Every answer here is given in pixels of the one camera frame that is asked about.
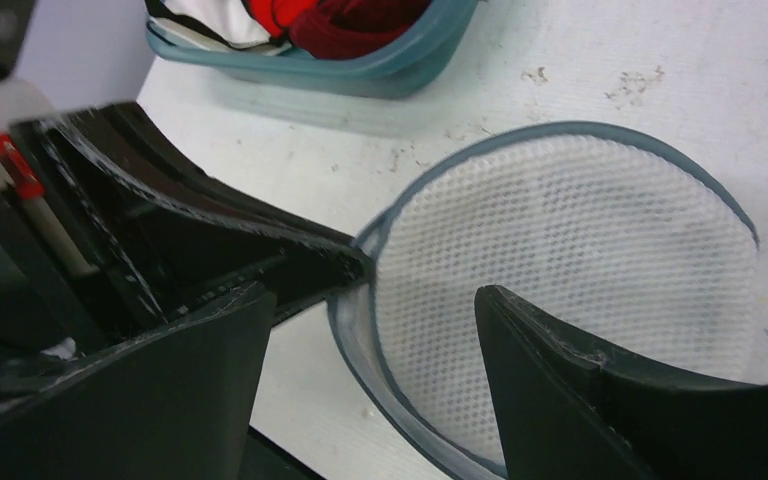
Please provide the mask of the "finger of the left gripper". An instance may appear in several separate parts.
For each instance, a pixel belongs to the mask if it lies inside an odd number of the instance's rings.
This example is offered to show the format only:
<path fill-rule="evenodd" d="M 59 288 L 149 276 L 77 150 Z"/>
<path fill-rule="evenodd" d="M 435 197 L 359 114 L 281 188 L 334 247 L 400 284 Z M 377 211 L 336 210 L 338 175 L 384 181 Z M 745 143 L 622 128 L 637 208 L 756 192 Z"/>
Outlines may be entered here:
<path fill-rule="evenodd" d="M 19 120 L 9 136 L 117 319 L 160 325 L 257 282 L 285 320 L 373 276 L 349 235 L 211 177 L 136 102 Z"/>

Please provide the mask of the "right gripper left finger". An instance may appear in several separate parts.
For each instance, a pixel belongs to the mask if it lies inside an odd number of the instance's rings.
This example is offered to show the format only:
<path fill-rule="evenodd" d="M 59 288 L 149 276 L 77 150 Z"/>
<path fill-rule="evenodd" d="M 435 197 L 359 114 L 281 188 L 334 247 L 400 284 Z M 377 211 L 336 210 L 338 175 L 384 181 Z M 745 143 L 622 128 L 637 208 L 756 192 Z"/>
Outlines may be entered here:
<path fill-rule="evenodd" d="M 0 479 L 234 479 L 275 312 L 249 283 L 72 360 L 0 367 Z"/>

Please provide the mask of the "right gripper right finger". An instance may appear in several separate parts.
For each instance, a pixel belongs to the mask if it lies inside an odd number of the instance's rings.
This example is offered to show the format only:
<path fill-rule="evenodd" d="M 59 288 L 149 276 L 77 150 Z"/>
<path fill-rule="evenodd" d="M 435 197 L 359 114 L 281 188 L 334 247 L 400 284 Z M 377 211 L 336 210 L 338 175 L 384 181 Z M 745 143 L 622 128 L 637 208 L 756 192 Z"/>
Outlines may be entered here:
<path fill-rule="evenodd" d="M 512 479 L 768 479 L 768 384 L 636 354 L 500 286 L 474 298 Z"/>

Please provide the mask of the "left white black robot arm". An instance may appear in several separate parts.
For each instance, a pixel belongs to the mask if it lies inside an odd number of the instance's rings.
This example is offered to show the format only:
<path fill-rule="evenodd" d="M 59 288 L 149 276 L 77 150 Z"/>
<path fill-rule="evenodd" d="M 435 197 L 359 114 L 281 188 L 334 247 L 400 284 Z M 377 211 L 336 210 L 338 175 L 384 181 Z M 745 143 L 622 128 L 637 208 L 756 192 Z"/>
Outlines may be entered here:
<path fill-rule="evenodd" d="M 373 272 L 347 234 L 208 175 L 137 102 L 0 122 L 0 361 L 93 354 L 250 283 L 282 322 Z"/>

